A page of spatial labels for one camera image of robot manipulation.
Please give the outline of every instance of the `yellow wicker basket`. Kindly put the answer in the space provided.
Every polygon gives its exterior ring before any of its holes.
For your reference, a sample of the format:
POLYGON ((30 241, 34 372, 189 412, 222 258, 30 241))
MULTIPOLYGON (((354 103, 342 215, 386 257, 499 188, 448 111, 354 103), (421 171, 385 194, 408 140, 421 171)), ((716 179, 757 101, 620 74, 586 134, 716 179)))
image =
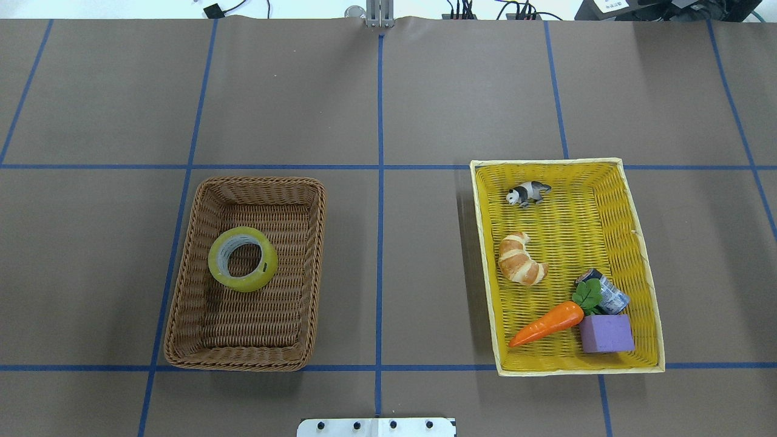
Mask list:
POLYGON ((491 341, 502 376, 664 371, 664 339, 647 251, 617 158, 555 161, 472 161, 472 189, 483 257, 491 341), (545 201, 521 209, 505 200, 517 185, 539 180, 552 187, 545 201), (526 249, 550 264, 539 284, 526 287, 499 272, 499 243, 526 232, 526 249), (509 348, 526 324, 569 300, 574 280, 595 267, 631 298, 635 351, 587 354, 574 327, 509 348))

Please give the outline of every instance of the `grid line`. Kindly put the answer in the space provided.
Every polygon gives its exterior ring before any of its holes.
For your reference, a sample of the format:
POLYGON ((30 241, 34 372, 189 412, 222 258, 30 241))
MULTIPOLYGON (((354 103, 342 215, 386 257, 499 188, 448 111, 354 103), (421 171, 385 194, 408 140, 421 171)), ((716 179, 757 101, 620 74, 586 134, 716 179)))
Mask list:
POLYGON ((385 161, 383 154, 383 41, 378 35, 378 253, 375 288, 375 416, 380 416, 383 398, 383 206, 385 193, 385 161))
POLYGON ((548 48, 548 63, 550 65, 550 82, 553 84, 553 99, 556 101, 556 117, 559 119, 559 135, 561 136, 561 149, 564 159, 570 158, 570 151, 566 147, 566 129, 564 128, 564 116, 561 112, 561 97, 559 96, 559 82, 556 79, 556 63, 553 62, 553 47, 550 41, 550 27, 547 21, 543 21, 545 29, 545 46, 548 48))
MULTIPOLYGON (((217 33, 218 21, 214 20, 211 30, 211 40, 208 48, 207 60, 204 69, 204 77, 202 86, 200 89, 200 100, 197 108, 197 115, 195 117, 195 124, 193 128, 193 135, 190 145, 190 153, 187 164, 4 164, 3 161, 7 154, 7 151, 12 140, 12 136, 22 113, 24 103, 26 101, 27 94, 32 85, 33 78, 35 76, 38 64, 42 58, 44 48, 46 47, 47 40, 51 34, 53 26, 53 20, 49 20, 47 24, 44 37, 40 43, 35 61, 30 70, 30 75, 26 81, 23 93, 19 100, 19 105, 16 108, 16 112, 12 119, 9 131, 6 135, 5 142, 2 150, 0 150, 0 169, 5 170, 185 170, 186 175, 184 177, 182 195, 179 201, 179 215, 176 223, 176 231, 172 242, 171 255, 169 258, 168 275, 166 278, 165 288, 162 296, 162 304, 160 308, 159 320, 157 331, 155 335, 154 349, 152 352, 152 360, 150 365, 0 365, 0 372, 148 372, 148 381, 146 386, 146 393, 144 397, 144 405, 141 413, 141 421, 138 427, 138 435, 143 435, 145 432, 145 422, 148 417, 148 408, 150 405, 150 399, 152 394, 152 387, 154 382, 154 374, 156 372, 207 372, 197 369, 179 369, 171 365, 157 365, 157 359, 159 357, 159 345, 161 344, 162 328, 164 326, 166 305, 169 299, 169 291, 172 285, 172 270, 174 268, 175 259, 178 249, 178 241, 180 236, 180 230, 182 227, 183 213, 186 204, 186 197, 188 193, 188 187, 190 182, 190 176, 192 170, 377 170, 378 171, 378 273, 377 273, 377 295, 376 295, 376 332, 375 332, 375 364, 374 365, 308 365, 304 367, 301 372, 374 372, 375 373, 375 413, 380 415, 381 403, 382 403, 382 372, 479 372, 488 371, 492 372, 496 370, 495 365, 383 365, 382 364, 382 257, 383 257, 383 207, 384 207, 384 190, 385 190, 385 171, 386 170, 468 170, 467 165, 437 165, 437 164, 407 164, 407 165, 385 165, 384 162, 384 143, 383 143, 383 44, 385 35, 378 36, 378 165, 326 165, 326 164, 312 164, 312 165, 294 165, 294 164, 193 164, 194 155, 197 147, 197 136, 200 127, 200 120, 202 116, 202 109, 204 105, 205 93, 207 89, 207 81, 209 70, 211 66, 211 60, 214 50, 215 38, 217 33)), ((559 135, 561 138, 561 144, 563 148, 564 158, 569 158, 569 152, 566 143, 566 132, 563 124, 563 113, 559 98, 558 82, 556 78, 556 69, 552 55, 552 43, 549 31, 549 24, 544 23, 545 28, 545 42, 548 50, 549 67, 552 80, 552 87, 554 92, 554 100, 556 103, 556 115, 559 122, 559 135)), ((761 184, 759 171, 773 171, 777 170, 777 166, 758 166, 754 161, 754 157, 751 153, 750 146, 747 141, 747 136, 744 132, 736 105, 733 100, 733 96, 730 91, 730 87, 726 80, 723 63, 720 58, 719 49, 717 47, 716 38, 713 30, 712 23, 707 21, 707 28, 709 31, 709 37, 713 46, 713 51, 716 58, 716 63, 719 69, 723 89, 726 97, 729 101, 730 109, 732 111, 733 118, 737 125, 740 138, 747 155, 749 162, 748 166, 696 166, 696 165, 625 165, 627 170, 750 170, 753 173, 755 183, 758 187, 759 194, 761 195, 761 201, 765 208, 772 233, 775 239, 777 239, 777 227, 775 227, 775 221, 771 213, 771 209, 768 204, 768 200, 765 196, 763 186, 761 184)), ((676 369, 777 369, 777 362, 675 362, 667 363, 666 368, 669 370, 676 369)), ((605 378, 603 375, 598 376, 601 404, 603 415, 605 419, 605 429, 608 437, 612 437, 611 421, 609 414, 609 402, 607 397, 607 390, 605 384, 605 378)))
POLYGON ((19 105, 16 106, 16 112, 13 114, 13 119, 11 120, 11 126, 8 129, 8 134, 5 136, 5 142, 2 145, 2 150, 0 150, 0 164, 5 160, 5 154, 8 153, 8 147, 11 145, 11 138, 13 138, 13 132, 16 129, 16 122, 19 121, 19 116, 22 114, 22 109, 24 108, 24 102, 27 100, 27 93, 30 92, 30 87, 33 84, 33 78, 35 77, 35 71, 38 69, 38 64, 40 63, 40 59, 44 55, 44 50, 46 49, 46 42, 48 42, 48 37, 51 35, 51 27, 54 25, 54 21, 52 19, 49 20, 48 24, 46 25, 46 31, 44 32, 44 38, 40 41, 40 46, 38 47, 38 53, 35 55, 35 61, 33 62, 33 67, 30 69, 30 75, 27 76, 27 82, 24 84, 24 89, 22 90, 22 96, 19 98, 19 105))
POLYGON ((213 48, 216 43, 216 30, 218 29, 218 20, 213 20, 213 27, 211 28, 211 41, 208 44, 207 58, 205 60, 205 71, 202 78, 202 86, 200 88, 200 99, 197 104, 197 115, 194 118, 194 127, 192 130, 192 140, 189 147, 189 162, 186 165, 186 175, 183 178, 183 188, 181 189, 181 198, 178 204, 178 219, 176 221, 176 231, 172 236, 172 248, 170 249, 170 258, 167 264, 167 277, 165 279, 165 288, 162 292, 162 303, 159 305, 159 318, 156 324, 156 335, 154 337, 154 347, 152 349, 151 363, 148 368, 148 380, 146 382, 145 395, 143 396, 143 408, 141 410, 141 418, 138 424, 138 437, 143 437, 145 434, 145 424, 148 419, 148 407, 151 404, 151 395, 154 388, 154 378, 156 375, 156 363, 159 359, 159 346, 162 343, 162 328, 165 326, 165 315, 167 310, 167 301, 170 295, 170 286, 172 284, 172 273, 176 265, 176 255, 178 254, 178 241, 181 234, 181 226, 183 222, 183 214, 186 209, 186 197, 189 194, 189 182, 192 173, 192 164, 194 162, 194 153, 197 149, 197 136, 200 130, 200 119, 202 118, 202 107, 205 104, 205 93, 207 91, 207 79, 211 70, 211 60, 213 59, 213 48))
POLYGON ((605 432, 612 437, 612 422, 610 421, 610 401, 607 399, 605 376, 599 375, 599 397, 601 398, 601 413, 605 416, 605 432))
MULTIPOLYGON (((150 365, 3 364, 0 372, 148 372, 150 365)), ((777 369, 777 362, 668 362, 667 370, 777 369)), ((495 372, 494 364, 311 364, 298 372, 495 372)), ((226 372, 157 365, 156 372, 226 372)))
POLYGON ((728 80, 726 79, 726 71, 723 69, 723 61, 720 59, 720 50, 718 49, 718 43, 715 38, 713 22, 709 19, 707 20, 707 31, 709 33, 709 42, 712 44, 713 52, 715 53, 715 62, 718 64, 720 81, 723 83, 723 90, 726 92, 726 98, 728 99, 729 106, 731 107, 731 115, 733 116, 734 122, 737 124, 737 130, 739 131, 739 136, 742 140, 742 147, 744 147, 744 152, 747 155, 747 161, 750 163, 750 169, 753 172, 755 186, 758 188, 758 194, 761 195, 761 203, 764 205, 766 218, 769 220, 769 226, 772 227, 772 236, 775 240, 777 240, 777 226, 775 226, 775 220, 774 217, 772 217, 772 209, 769 207, 769 202, 766 198, 766 192, 764 191, 763 185, 761 185, 761 177, 758 175, 758 168, 755 165, 755 159, 753 158, 753 153, 750 150, 750 144, 747 142, 747 136, 744 133, 744 128, 742 127, 742 120, 739 118, 737 105, 734 103, 733 96, 731 95, 731 89, 729 88, 728 80))
MULTIPOLYGON (((375 164, 0 164, 5 170, 380 170, 375 164)), ((777 166, 707 166, 624 164, 626 170, 752 170, 774 171, 777 166)), ((468 164, 385 164, 383 170, 469 170, 468 164)))

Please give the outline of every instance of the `metal bracket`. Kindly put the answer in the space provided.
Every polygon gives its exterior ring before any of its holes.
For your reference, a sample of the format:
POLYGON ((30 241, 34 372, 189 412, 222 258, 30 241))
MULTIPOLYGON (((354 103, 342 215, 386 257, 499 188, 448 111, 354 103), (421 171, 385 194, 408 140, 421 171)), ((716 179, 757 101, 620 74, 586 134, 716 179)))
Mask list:
POLYGON ((297 437, 456 437, 454 418, 306 419, 297 437))
POLYGON ((367 27, 394 27, 394 0, 367 0, 367 27))

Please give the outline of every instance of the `carrot leaves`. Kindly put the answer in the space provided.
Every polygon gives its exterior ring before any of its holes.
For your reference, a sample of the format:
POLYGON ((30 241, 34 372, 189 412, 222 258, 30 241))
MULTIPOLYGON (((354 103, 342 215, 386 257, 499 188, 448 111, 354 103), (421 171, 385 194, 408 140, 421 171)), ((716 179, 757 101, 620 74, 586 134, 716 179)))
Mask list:
POLYGON ((579 305, 586 316, 602 314, 596 307, 601 302, 601 282, 592 278, 577 284, 577 290, 572 294, 572 302, 579 305))

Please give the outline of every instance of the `white label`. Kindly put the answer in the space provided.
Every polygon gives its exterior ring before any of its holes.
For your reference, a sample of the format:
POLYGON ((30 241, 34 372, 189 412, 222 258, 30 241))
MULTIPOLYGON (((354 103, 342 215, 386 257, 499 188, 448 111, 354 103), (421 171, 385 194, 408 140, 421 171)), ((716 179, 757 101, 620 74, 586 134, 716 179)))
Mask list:
POLYGON ((626 0, 594 0, 594 3, 605 14, 629 7, 629 3, 626 0))

